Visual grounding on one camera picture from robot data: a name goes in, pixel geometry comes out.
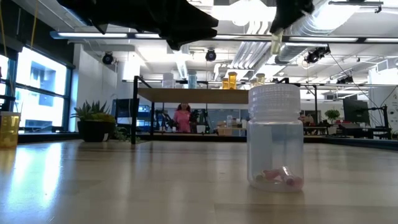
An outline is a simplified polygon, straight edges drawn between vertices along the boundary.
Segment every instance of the black planter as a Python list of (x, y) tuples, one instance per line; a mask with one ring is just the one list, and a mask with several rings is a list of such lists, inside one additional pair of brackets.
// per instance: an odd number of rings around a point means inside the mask
[(81, 138), (86, 142), (107, 141), (113, 134), (114, 123), (101, 121), (78, 121), (77, 128)]

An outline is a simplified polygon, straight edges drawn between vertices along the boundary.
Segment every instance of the pink shirt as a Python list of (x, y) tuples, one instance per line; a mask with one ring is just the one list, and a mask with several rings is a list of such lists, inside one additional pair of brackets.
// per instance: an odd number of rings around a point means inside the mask
[(179, 129), (178, 131), (184, 132), (184, 133), (190, 133), (191, 132), (191, 127), (189, 125), (189, 117), (191, 113), (188, 111), (176, 111), (174, 113), (174, 121), (179, 124)]

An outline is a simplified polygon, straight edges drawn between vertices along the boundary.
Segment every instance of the potted plant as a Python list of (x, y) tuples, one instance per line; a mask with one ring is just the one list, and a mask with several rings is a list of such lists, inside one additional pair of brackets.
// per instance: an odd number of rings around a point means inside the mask
[(338, 110), (328, 110), (325, 112), (326, 117), (333, 123), (338, 117), (340, 117), (340, 112)]
[(116, 121), (114, 116), (105, 109), (106, 103), (100, 106), (100, 101), (91, 105), (86, 101), (81, 108), (74, 108), (76, 113), (71, 118), (78, 118), (77, 127), (80, 136), (86, 142), (107, 141), (113, 134)]
[[(335, 110), (335, 109), (333, 109), (333, 110), (328, 110), (328, 111), (325, 112), (325, 116), (330, 120), (330, 123), (333, 124), (334, 121), (335, 121), (338, 117), (340, 117), (340, 112), (339, 112), (338, 110)], [(336, 134), (336, 132), (337, 132), (337, 127), (330, 126), (330, 127), (328, 128), (328, 133), (329, 133), (329, 134)]]

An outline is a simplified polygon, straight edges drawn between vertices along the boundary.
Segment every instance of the small plant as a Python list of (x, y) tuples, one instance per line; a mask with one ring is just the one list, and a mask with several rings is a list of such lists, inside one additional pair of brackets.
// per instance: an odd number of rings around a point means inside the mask
[(106, 102), (101, 106), (100, 101), (93, 102), (91, 105), (86, 101), (81, 108), (74, 108), (76, 113), (71, 118), (79, 118), (80, 121), (104, 121), (115, 123), (114, 116), (110, 115), (109, 107), (106, 108)]
[(340, 117), (340, 112), (338, 110), (328, 110), (325, 112), (325, 116), (328, 117), (330, 122), (333, 122)]
[[(127, 137), (127, 129), (124, 127), (116, 127), (114, 129), (114, 137), (119, 141), (130, 141), (131, 138)], [(139, 137), (136, 137), (136, 143), (141, 141)]]

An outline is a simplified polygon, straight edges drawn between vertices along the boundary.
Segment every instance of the monitor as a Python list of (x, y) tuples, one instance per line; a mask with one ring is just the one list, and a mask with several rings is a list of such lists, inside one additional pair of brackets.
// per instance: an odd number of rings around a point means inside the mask
[[(118, 102), (118, 115), (116, 115), (116, 101)], [(117, 99), (112, 102), (112, 112), (113, 116), (118, 118), (130, 118), (133, 111), (132, 99)]]
[(344, 120), (370, 124), (368, 103), (361, 100), (343, 100)]

